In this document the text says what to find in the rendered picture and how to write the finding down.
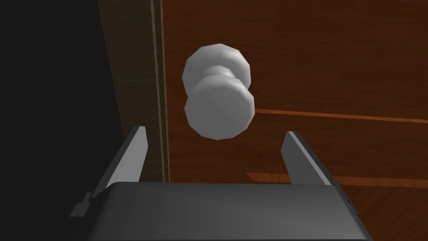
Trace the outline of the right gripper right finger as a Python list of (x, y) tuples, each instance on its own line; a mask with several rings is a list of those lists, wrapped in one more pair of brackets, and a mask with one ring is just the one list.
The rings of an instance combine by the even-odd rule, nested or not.
[(293, 185), (331, 185), (320, 167), (297, 138), (288, 131), (281, 148), (281, 154)]

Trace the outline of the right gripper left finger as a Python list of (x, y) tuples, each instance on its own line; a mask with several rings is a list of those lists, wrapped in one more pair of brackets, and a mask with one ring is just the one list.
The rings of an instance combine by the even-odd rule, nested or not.
[(148, 150), (146, 128), (134, 126), (110, 162), (92, 197), (117, 182), (138, 182)]

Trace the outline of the brown wooden door leaf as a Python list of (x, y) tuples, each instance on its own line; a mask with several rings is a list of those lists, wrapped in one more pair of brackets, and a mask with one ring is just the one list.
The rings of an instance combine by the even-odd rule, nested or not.
[[(299, 132), (374, 241), (428, 241), (428, 0), (163, 0), (172, 182), (286, 181)], [(239, 136), (200, 137), (181, 75), (199, 47), (251, 66), (256, 114)]]

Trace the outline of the grey round door knob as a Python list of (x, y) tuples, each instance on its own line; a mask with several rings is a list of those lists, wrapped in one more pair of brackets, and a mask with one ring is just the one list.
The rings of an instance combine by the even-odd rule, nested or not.
[(186, 61), (182, 81), (189, 125), (202, 137), (234, 138), (255, 115), (250, 65), (242, 53), (224, 44), (203, 46)]

